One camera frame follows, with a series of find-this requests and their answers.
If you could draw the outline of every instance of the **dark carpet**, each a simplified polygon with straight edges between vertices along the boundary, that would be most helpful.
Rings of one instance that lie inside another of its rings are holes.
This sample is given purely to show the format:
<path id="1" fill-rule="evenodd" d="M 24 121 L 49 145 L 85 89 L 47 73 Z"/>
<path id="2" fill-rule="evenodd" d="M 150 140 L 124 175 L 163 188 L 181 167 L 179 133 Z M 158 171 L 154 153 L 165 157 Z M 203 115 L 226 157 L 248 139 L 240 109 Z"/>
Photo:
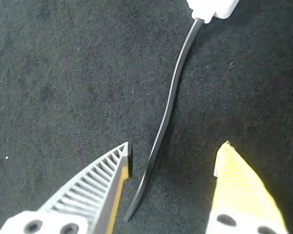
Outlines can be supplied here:
<path id="1" fill-rule="evenodd" d="M 122 221 L 192 22 L 185 0 L 0 0 L 0 227 L 129 140 L 114 233 L 202 234 L 229 140 L 293 234 L 293 0 L 241 0 L 203 27 L 143 203 Z"/>

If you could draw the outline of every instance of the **wire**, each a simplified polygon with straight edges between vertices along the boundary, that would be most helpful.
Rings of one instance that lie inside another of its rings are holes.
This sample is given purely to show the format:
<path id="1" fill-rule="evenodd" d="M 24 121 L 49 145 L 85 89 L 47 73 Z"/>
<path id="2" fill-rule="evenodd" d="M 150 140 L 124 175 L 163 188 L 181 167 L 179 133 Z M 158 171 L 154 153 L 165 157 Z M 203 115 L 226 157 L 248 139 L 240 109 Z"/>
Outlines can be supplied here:
<path id="1" fill-rule="evenodd" d="M 147 187 L 147 184 L 151 178 L 154 166 L 155 166 L 155 162 L 158 156 L 158 152 L 160 151 L 160 147 L 170 120 L 170 116 L 171 116 L 171 112 L 172 112 L 172 108 L 174 105 L 174 100 L 176 97 L 176 92 L 177 92 L 177 87 L 178 87 L 178 81 L 179 81 L 179 77 L 182 71 L 182 68 L 184 66 L 186 57 L 188 55 L 188 52 L 190 50 L 190 47 L 197 35 L 197 33 L 199 32 L 202 24 L 204 23 L 203 20 L 201 19 L 196 19 L 193 22 L 193 25 L 187 35 L 187 38 L 182 46 L 182 49 L 180 51 L 178 60 L 176 62 L 176 66 L 175 66 L 175 70 L 174 73 L 172 75 L 172 79 L 171 79 L 171 84 L 170 84 L 170 89 L 169 89 L 169 94 L 168 94 L 168 99 L 167 99 L 167 103 L 166 103 L 166 107 L 165 107 L 165 111 L 164 111 L 164 115 L 162 118 L 162 122 L 161 125 L 157 131 L 157 135 L 155 138 L 155 141 L 153 143 L 152 146 L 152 150 L 148 159 L 148 163 L 146 166 L 146 170 L 142 176 L 139 188 L 137 189 L 126 213 L 124 216 L 124 221 L 130 221 L 130 219 L 132 218 L 132 216 L 134 215 L 140 201 L 141 198 L 143 196 L 143 193 Z"/>

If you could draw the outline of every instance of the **cable plug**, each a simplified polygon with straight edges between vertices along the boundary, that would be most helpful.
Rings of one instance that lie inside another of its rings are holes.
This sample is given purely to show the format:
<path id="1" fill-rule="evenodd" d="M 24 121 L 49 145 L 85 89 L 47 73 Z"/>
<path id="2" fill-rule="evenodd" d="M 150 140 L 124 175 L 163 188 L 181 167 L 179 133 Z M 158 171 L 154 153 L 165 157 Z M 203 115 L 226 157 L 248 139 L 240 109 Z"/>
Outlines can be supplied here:
<path id="1" fill-rule="evenodd" d="M 187 0 L 192 18 L 209 23 L 213 17 L 227 19 L 240 0 Z"/>

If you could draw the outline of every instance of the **gray carpet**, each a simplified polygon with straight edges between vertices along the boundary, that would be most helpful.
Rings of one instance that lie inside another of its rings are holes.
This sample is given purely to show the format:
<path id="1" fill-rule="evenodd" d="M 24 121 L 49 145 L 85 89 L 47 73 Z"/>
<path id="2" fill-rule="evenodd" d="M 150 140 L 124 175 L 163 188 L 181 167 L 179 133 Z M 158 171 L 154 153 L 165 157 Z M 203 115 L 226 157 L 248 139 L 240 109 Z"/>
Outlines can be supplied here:
<path id="1" fill-rule="evenodd" d="M 185 0 L 0 0 L 0 227 L 130 140 L 114 233 L 202 234 L 228 139 L 293 234 L 293 0 L 241 0 L 204 26 L 144 201 L 122 221 L 192 22 Z"/>

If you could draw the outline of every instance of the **screw hole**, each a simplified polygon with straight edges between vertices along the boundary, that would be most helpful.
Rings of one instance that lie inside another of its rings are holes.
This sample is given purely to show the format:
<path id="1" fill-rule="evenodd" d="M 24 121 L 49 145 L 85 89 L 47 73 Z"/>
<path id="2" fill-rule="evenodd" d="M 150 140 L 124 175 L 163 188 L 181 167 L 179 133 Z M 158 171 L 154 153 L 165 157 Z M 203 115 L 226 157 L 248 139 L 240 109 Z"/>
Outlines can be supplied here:
<path id="1" fill-rule="evenodd" d="M 217 217 L 217 221 L 222 223 L 222 224 L 225 224 L 225 225 L 228 225 L 228 226 L 233 226 L 233 227 L 236 227 L 236 222 L 233 218 L 231 218 L 229 215 L 227 214 L 220 214 L 218 217 Z"/>
<path id="2" fill-rule="evenodd" d="M 30 221 L 29 223 L 26 224 L 24 228 L 24 233 L 26 234 L 36 233 L 37 231 L 40 230 L 41 226 L 42 226 L 41 220 L 36 219 L 36 220 Z"/>
<path id="3" fill-rule="evenodd" d="M 259 234 L 277 234 L 274 230 L 265 226 L 259 227 L 257 231 Z"/>
<path id="4" fill-rule="evenodd" d="M 62 227 L 60 234 L 77 234 L 78 229 L 79 227 L 77 224 L 69 223 Z"/>

